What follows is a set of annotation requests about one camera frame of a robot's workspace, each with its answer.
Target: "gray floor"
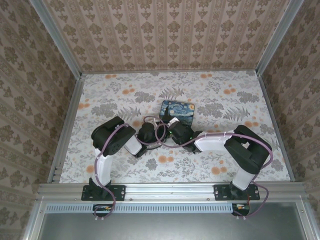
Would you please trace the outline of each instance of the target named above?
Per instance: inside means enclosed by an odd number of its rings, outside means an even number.
[[[294,203],[268,203],[252,218],[230,213],[47,214],[41,240],[304,240]]]

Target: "floral tablecloth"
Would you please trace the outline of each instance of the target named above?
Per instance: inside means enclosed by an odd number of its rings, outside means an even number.
[[[258,181],[290,180],[254,71],[160,72],[85,75],[60,183],[87,183],[94,173],[92,131],[115,116],[137,131],[163,100],[195,105],[192,129],[226,132],[246,125],[273,149],[274,161]],[[167,144],[174,144],[170,139]],[[160,147],[140,158],[122,148],[112,159],[114,183],[231,181],[239,166],[227,151],[192,154]]]

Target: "robotic arm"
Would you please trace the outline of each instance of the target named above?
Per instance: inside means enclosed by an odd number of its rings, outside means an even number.
[[[91,138],[93,139],[96,156],[101,153],[106,140],[112,132],[124,123],[125,122],[120,117],[116,116],[93,131]],[[193,131],[191,127],[183,125],[175,117],[168,122],[167,126],[167,131],[171,134],[173,141],[178,145],[185,144],[191,139],[197,138],[195,141],[183,146],[183,148],[189,152],[201,153],[205,151],[227,150],[231,154],[240,166],[229,186],[230,192],[235,199],[241,196],[243,191],[248,188],[249,184],[260,172],[269,156],[269,152],[255,141],[226,134],[222,136],[207,136],[208,133]],[[164,130],[161,132],[159,129],[159,136],[163,134],[163,131]],[[120,129],[110,139],[110,142],[98,159],[97,171],[95,174],[97,174],[100,182],[104,186],[110,186],[111,184],[110,173],[112,155],[124,147],[133,156],[139,158],[147,151],[147,146],[140,142],[156,142],[154,126],[149,122],[142,125],[137,136],[135,136],[135,133],[136,131],[131,126]],[[229,133],[249,136],[261,141],[270,150],[272,149],[267,142],[244,125],[239,125],[234,131],[230,131]],[[98,187],[98,183],[95,179],[93,182],[95,183],[95,187]]]

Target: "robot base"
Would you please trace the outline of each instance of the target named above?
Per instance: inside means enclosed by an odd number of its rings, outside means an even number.
[[[108,183],[106,186],[115,196],[117,201],[124,201],[126,196],[126,186],[125,185],[111,185]],[[82,201],[113,201],[111,195],[101,188],[97,186],[92,178],[89,179],[89,185],[83,186]]]
[[[242,191],[242,194],[238,194],[237,197],[235,197],[231,193],[230,184],[216,184],[213,186],[213,189],[214,189],[214,198],[216,201],[230,201],[230,200],[247,201],[248,195],[249,195],[250,201],[260,200],[258,187],[254,184],[250,184],[248,188]]]

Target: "floral wallpaper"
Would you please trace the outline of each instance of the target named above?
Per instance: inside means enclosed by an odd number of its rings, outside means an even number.
[[[320,1],[305,0],[263,73],[297,181],[320,223]]]
[[[0,1],[0,239],[20,239],[75,79],[28,0]]]
[[[289,0],[45,0],[83,72],[254,69]]]

